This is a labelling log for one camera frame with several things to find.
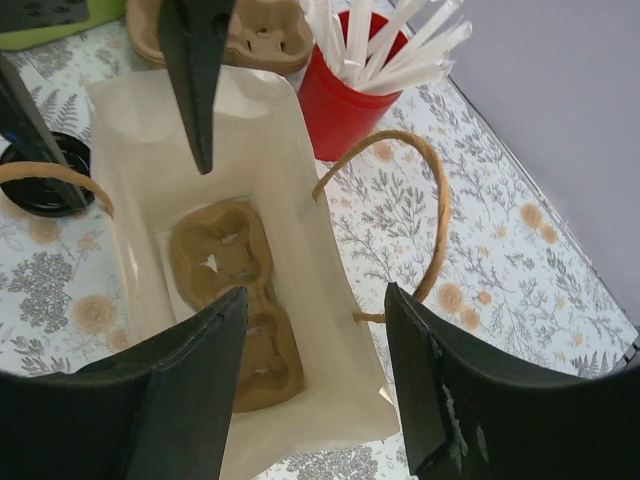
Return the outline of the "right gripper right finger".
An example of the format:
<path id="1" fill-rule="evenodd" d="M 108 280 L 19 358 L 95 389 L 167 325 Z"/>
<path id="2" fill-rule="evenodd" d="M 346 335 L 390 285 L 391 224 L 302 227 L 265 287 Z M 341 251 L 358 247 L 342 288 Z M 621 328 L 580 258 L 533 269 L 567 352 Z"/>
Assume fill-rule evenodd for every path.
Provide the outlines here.
<path id="1" fill-rule="evenodd" d="M 635 479 L 639 371 L 583 379 L 523 361 L 387 287 L 408 468 L 421 479 Z"/>

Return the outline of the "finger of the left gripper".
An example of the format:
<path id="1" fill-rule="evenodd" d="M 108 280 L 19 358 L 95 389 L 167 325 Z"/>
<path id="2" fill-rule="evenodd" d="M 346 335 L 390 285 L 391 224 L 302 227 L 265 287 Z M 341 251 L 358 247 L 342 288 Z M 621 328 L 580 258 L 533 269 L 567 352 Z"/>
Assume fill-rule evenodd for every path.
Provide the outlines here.
<path id="1" fill-rule="evenodd" d="M 18 70 L 5 57 L 1 59 L 1 136 L 9 146 L 1 154 L 3 166 L 35 161 L 71 168 L 46 125 Z M 79 187 L 60 181 L 57 192 L 71 206 L 81 206 Z"/>
<path id="2" fill-rule="evenodd" d="M 213 169 L 213 105 L 234 0 L 165 0 L 158 35 L 194 162 Z"/>

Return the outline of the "brown paper bag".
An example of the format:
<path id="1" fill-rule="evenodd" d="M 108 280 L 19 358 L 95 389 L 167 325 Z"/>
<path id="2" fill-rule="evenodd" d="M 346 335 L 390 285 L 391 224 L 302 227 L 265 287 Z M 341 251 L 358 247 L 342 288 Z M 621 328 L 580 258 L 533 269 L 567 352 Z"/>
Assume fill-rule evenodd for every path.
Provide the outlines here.
<path id="1" fill-rule="evenodd" d="M 129 348 L 248 293 L 248 325 L 220 475 L 249 479 L 284 456 L 351 447 L 399 419 L 334 240 L 296 94 L 267 72 L 224 68 L 213 169 L 199 173 L 169 75 L 90 87 L 90 175 L 24 161 L 2 180 L 57 179 L 109 216 Z"/>

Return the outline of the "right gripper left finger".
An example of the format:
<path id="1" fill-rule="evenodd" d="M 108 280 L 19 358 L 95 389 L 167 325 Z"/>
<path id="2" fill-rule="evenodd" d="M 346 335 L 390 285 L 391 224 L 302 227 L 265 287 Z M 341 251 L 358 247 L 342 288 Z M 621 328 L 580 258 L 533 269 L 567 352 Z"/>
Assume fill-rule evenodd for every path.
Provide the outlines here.
<path id="1" fill-rule="evenodd" d="M 1 376 L 5 479 L 215 479 L 248 325 L 236 287 L 72 374 Z"/>

